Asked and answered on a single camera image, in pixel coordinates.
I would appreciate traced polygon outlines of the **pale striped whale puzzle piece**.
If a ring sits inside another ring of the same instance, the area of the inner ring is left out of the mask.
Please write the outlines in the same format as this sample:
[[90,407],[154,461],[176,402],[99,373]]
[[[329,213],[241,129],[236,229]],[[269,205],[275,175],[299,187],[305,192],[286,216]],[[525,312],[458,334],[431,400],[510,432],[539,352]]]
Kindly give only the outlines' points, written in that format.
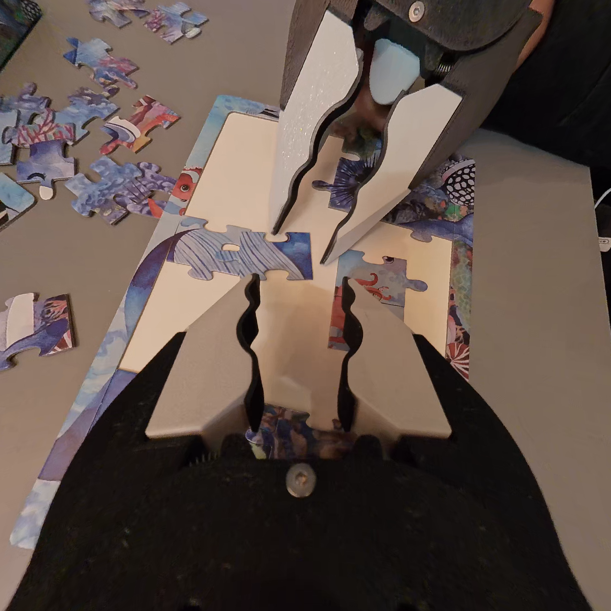
[[166,262],[187,265],[188,274],[199,280],[211,280],[215,272],[243,276],[239,251],[222,254],[225,245],[240,247],[240,236],[249,230],[227,225],[225,232],[207,229],[207,221],[187,217],[179,222],[172,237]]

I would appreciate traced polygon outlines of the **cream jigsaw puzzle tray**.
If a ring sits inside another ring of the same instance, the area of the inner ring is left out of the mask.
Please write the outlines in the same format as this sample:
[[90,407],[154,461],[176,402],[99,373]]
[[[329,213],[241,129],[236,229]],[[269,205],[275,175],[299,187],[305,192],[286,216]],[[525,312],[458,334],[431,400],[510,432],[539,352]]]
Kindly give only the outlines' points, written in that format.
[[[263,104],[219,96],[179,179],[196,178],[184,200],[172,195],[126,295],[112,320],[81,389],[57,435],[11,532],[11,545],[33,549],[65,470],[107,406],[176,333],[235,286],[239,276],[215,272],[191,277],[187,265],[165,258],[184,218],[207,221],[225,232],[236,225],[263,232],[272,183],[277,120]],[[320,265],[327,233],[346,212],[329,207],[330,194],[312,182],[332,182],[343,153],[340,136],[329,136],[315,167],[301,183],[285,232],[308,232],[313,279],[288,280],[284,270],[265,272],[257,312],[258,355],[267,403],[310,415],[309,424],[329,431],[336,418],[343,359],[329,349],[338,260]],[[409,279],[428,285],[406,291],[403,322],[424,335],[454,369],[469,378],[470,306],[474,212],[461,221],[422,221],[407,228],[380,222],[350,250],[364,260],[404,258]]]

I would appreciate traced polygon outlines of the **assembled sea urchin puzzle section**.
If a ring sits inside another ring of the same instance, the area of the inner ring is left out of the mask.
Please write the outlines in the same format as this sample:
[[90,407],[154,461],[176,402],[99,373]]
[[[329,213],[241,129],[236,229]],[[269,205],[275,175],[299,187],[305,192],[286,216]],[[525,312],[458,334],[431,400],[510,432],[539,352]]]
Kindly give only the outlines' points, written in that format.
[[[354,141],[344,140],[332,182],[312,182],[312,187],[330,194],[329,207],[348,212],[360,184],[371,174],[381,152],[381,137],[360,130]],[[415,187],[382,218],[386,224],[407,228],[417,222],[459,222],[474,212],[474,159],[456,153],[443,161],[432,174]]]

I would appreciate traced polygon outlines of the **octopus puzzle piece pair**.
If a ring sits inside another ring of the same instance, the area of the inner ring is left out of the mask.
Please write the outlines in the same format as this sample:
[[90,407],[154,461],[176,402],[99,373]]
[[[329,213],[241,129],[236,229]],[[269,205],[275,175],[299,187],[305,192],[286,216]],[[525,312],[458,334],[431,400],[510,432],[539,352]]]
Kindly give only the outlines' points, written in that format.
[[[392,293],[390,288],[385,285],[377,286],[372,284],[362,284],[362,286],[376,298],[385,308],[390,309],[393,314],[403,320],[405,308],[405,292],[401,287],[399,293]],[[342,288],[335,288],[332,309],[331,322],[328,338],[329,349],[348,350],[348,346],[343,338],[343,329],[345,325],[345,313],[341,308]]]

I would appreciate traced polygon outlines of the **white banded purple puzzle piece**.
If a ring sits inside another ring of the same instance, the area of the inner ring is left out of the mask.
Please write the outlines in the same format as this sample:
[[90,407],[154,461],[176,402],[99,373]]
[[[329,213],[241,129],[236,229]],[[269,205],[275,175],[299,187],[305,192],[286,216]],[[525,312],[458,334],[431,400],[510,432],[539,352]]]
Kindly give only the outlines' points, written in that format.
[[69,294],[39,300],[36,293],[24,293],[5,301],[1,311],[1,371],[11,369],[13,358],[28,349],[38,349],[43,357],[74,346]]

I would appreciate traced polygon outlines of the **scattered loose puzzle pieces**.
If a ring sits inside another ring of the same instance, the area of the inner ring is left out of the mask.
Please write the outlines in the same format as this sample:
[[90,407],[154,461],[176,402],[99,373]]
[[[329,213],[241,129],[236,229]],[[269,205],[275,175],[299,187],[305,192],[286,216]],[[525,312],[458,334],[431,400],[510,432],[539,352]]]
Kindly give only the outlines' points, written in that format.
[[[90,69],[98,90],[78,88],[60,111],[51,108],[49,97],[37,94],[33,82],[26,83],[17,95],[1,96],[1,166],[15,166],[14,179],[1,172],[1,228],[34,205],[35,197],[23,185],[37,185],[39,198],[50,200],[57,182],[65,183],[74,195],[73,209],[85,217],[98,214],[109,225],[131,213],[160,218],[169,202],[155,200],[153,194],[181,195],[185,200],[196,178],[173,179],[161,174],[157,164],[118,164],[110,155],[119,147],[139,152],[150,143],[152,129],[170,127],[179,115],[143,96],[134,104],[133,114],[121,118],[113,97],[119,85],[137,88],[131,79],[137,65],[111,55],[111,46],[99,38],[83,42],[70,37],[67,42],[70,48],[63,57],[76,68]],[[67,151],[88,135],[87,126],[96,118],[105,120],[101,130],[109,139],[90,165],[99,178],[92,181],[76,172],[77,162]]]

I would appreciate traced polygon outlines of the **octopus puzzle piece with eye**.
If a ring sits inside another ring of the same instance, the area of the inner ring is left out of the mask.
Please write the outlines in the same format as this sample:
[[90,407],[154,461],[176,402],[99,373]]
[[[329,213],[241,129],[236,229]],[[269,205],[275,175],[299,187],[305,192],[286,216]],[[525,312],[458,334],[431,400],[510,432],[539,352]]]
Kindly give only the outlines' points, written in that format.
[[408,278],[408,262],[404,258],[383,256],[381,263],[370,263],[363,257],[364,252],[359,250],[348,250],[339,257],[336,286],[341,288],[344,277],[355,279],[395,313],[404,309],[406,291],[424,292],[428,289],[425,281]]

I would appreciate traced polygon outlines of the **person's right hand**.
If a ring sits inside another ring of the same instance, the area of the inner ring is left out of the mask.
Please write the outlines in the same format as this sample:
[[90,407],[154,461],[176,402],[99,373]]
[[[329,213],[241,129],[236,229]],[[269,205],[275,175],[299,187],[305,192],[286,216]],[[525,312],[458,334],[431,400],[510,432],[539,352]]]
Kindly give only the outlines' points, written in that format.
[[382,131],[384,129],[390,107],[374,101],[368,86],[360,89],[353,107],[357,116],[375,130]]

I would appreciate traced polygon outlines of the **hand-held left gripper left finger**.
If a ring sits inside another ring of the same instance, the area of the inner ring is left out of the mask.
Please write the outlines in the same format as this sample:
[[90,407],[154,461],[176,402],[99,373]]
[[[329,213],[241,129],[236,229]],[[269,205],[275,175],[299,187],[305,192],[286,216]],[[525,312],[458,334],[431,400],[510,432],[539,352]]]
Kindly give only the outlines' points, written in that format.
[[252,343],[260,277],[242,278],[184,334],[146,429],[150,439],[257,432],[264,393]]

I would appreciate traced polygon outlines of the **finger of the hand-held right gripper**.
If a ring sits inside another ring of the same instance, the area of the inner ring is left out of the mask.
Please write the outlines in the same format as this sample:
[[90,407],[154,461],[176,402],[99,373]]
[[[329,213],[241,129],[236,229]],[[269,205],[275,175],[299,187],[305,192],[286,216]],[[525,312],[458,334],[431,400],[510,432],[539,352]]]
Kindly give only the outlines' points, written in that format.
[[362,74],[352,27],[326,10],[285,108],[280,111],[271,183],[271,233],[280,232],[299,184],[317,159],[327,126],[347,107]]
[[337,225],[321,264],[337,259],[410,192],[462,96],[447,88],[423,88],[397,101],[385,126],[383,148],[371,174],[355,193],[349,214]]

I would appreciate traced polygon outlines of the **person's right forearm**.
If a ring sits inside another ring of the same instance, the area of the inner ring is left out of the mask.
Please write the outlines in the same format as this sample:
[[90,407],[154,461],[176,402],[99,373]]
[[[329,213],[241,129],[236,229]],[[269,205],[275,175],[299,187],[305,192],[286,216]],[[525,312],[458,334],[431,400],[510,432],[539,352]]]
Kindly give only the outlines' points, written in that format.
[[531,1],[529,8],[532,11],[536,11],[541,15],[541,22],[535,32],[530,36],[529,40],[523,47],[520,56],[517,61],[516,67],[520,67],[525,60],[533,53],[535,48],[544,37],[549,22],[552,17],[555,1]]

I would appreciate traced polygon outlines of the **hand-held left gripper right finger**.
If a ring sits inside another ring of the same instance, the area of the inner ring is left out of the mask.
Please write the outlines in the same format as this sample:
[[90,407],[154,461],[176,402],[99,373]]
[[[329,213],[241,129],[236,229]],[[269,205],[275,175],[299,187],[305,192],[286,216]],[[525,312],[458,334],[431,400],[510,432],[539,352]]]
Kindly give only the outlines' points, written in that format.
[[337,413],[345,432],[379,440],[448,439],[451,426],[414,334],[356,279],[342,281],[343,338]]

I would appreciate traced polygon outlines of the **person's black clothing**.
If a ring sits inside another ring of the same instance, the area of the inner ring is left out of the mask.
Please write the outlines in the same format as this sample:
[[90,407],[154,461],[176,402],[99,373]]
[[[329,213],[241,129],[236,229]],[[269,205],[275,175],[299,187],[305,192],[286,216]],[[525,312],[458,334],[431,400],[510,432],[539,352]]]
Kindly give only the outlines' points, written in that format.
[[555,1],[540,43],[483,127],[610,169],[610,1]]

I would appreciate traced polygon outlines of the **dark cornered whale puzzle piece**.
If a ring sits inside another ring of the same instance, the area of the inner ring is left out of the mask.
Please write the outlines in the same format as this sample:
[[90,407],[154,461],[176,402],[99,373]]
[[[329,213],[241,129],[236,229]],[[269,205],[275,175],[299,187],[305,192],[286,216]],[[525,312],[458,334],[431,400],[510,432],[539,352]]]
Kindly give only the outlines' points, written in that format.
[[285,241],[269,241],[264,232],[243,230],[238,235],[238,250],[221,249],[215,258],[223,263],[236,263],[238,275],[284,270],[288,280],[313,279],[311,241],[308,232],[288,232]]

